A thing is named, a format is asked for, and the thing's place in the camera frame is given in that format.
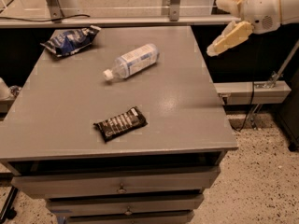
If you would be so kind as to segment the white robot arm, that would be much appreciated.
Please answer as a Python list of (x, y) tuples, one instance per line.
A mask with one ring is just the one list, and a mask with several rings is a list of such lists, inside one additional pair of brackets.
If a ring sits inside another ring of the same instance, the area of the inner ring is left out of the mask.
[(240, 21), (231, 21), (207, 47), (210, 57), (238, 46), (251, 34), (273, 32), (281, 25), (299, 22), (299, 0), (216, 0), (216, 6)]

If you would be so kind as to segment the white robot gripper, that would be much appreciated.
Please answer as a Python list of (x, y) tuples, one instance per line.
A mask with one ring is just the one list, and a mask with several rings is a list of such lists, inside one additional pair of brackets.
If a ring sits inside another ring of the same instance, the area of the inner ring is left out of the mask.
[(276, 31), (281, 25), (280, 0), (216, 0), (218, 9), (244, 21), (231, 21), (207, 47), (208, 56), (218, 56), (256, 35)]

